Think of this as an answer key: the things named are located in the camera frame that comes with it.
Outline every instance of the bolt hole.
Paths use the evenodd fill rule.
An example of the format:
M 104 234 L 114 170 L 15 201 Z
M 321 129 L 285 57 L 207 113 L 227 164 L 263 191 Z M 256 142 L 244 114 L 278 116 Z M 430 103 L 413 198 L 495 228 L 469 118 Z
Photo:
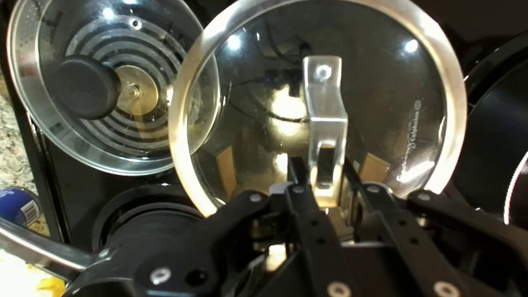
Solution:
M 207 272 L 200 269 L 196 269 L 187 273 L 185 281 L 190 286 L 200 286 L 207 281 L 207 277 Z

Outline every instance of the clear glass lid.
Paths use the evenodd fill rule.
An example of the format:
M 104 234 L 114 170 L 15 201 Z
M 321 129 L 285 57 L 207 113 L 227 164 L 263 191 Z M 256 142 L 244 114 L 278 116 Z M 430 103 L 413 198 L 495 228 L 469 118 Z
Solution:
M 172 84 L 202 30 L 182 0 L 21 0 L 12 76 L 39 128 L 67 153 L 106 172 L 156 173 L 172 167 Z
M 218 16 L 175 84 L 173 101 L 181 104 L 171 106 L 171 150 L 198 208 L 207 215 L 243 190 L 267 193 L 286 181 L 289 156 L 308 159 L 314 119 L 303 59 L 320 55 L 341 59 L 345 156 L 360 177 L 401 197 L 424 187 L 441 191 L 458 158 L 466 97 L 440 27 L 404 0 L 259 3 L 241 1 Z M 188 160 L 189 144 L 204 138 L 187 116 L 190 102 L 207 91 L 201 69 L 212 64 L 220 112 Z

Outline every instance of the lid handle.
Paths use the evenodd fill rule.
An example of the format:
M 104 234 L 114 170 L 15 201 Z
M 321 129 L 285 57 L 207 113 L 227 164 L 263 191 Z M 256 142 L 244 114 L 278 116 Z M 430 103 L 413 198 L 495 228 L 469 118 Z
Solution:
M 310 120 L 308 170 L 320 208 L 338 206 L 345 161 L 348 114 L 341 98 L 340 57 L 303 59 L 304 94 Z
M 95 258 L 2 218 L 0 248 L 67 282 L 72 282 Z

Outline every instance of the stove burner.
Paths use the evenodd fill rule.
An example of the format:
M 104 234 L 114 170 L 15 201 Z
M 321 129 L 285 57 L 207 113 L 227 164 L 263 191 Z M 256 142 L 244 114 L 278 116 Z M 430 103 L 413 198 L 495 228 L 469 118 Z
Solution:
M 81 120 L 103 143 L 132 157 L 168 153 L 167 110 L 185 50 L 159 26 L 119 15 L 85 25 L 66 56 L 81 54 L 115 69 L 121 79 L 118 108 L 101 120 Z

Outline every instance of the yellow object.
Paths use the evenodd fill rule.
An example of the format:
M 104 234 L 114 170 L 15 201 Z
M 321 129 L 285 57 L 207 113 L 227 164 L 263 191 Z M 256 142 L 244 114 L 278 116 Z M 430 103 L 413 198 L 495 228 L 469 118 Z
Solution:
M 62 280 L 56 277 L 51 277 L 49 279 L 41 280 L 40 283 L 36 286 L 36 288 L 38 290 L 51 291 L 53 297 L 61 297 L 62 295 L 64 295 L 66 285 Z

